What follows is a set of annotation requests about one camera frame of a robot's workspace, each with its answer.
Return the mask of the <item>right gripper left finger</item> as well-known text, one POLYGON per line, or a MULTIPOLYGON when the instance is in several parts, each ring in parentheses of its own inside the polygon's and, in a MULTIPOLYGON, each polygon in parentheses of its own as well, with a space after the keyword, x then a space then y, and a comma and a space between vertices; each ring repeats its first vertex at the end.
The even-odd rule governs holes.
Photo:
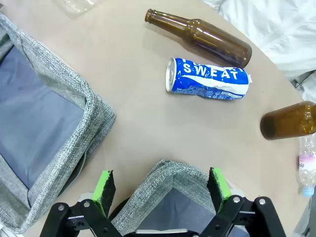
POLYGON ((77 237, 80 231, 90 230, 95 237, 120 237, 108 218, 115 191, 113 172, 103 171, 91 198, 73 206, 62 202, 52 205, 46 219, 46 235, 77 237))

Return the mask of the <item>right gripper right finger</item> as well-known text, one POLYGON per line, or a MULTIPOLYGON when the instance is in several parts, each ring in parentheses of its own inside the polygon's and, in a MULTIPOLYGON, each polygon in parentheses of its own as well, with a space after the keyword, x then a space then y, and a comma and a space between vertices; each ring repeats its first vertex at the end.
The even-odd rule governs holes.
POLYGON ((285 231, 277 211, 268 197, 254 201, 233 195, 221 169, 211 167, 207 188, 216 215, 200 234, 201 237, 227 237, 234 226, 244 226, 251 237, 284 237, 285 231))

